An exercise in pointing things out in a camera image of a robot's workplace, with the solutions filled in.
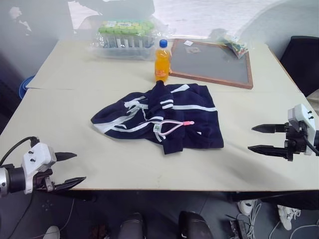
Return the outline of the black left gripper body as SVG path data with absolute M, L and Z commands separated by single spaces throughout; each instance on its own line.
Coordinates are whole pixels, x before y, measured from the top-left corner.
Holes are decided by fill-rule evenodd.
M 53 174 L 52 169 L 44 172 L 38 172 L 33 177 L 33 190 L 52 192 L 55 190 L 55 184 L 51 181 L 50 176 Z

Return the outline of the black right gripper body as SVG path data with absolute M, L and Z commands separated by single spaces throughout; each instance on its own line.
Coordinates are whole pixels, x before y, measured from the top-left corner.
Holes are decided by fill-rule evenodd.
M 284 143 L 286 153 L 284 158 L 288 161 L 293 161 L 294 154 L 300 154 L 306 151 L 306 141 L 304 137 L 308 136 L 306 124 L 302 121 L 295 129 L 288 122 L 285 123 L 286 140 Z

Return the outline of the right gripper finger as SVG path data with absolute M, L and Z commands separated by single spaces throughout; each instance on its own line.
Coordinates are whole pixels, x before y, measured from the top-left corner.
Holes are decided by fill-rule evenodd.
M 285 132 L 285 125 L 284 124 L 260 124 L 255 127 L 252 127 L 252 130 L 261 132 L 261 133 Z
M 252 152 L 275 157 L 286 157 L 287 150 L 285 148 L 274 147 L 271 145 L 255 145 L 248 146 L 248 149 Z

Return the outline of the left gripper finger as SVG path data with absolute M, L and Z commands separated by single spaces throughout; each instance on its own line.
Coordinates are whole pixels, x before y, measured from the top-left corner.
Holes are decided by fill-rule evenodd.
M 54 185 L 54 192 L 63 192 L 67 191 L 69 189 L 72 189 L 73 187 L 77 186 L 81 182 L 83 182 L 86 179 L 86 177 L 75 177 L 72 179 L 65 180 L 62 184 Z
M 73 157 L 77 157 L 77 154 L 72 152 L 56 152 L 55 156 L 57 161 L 64 161 Z

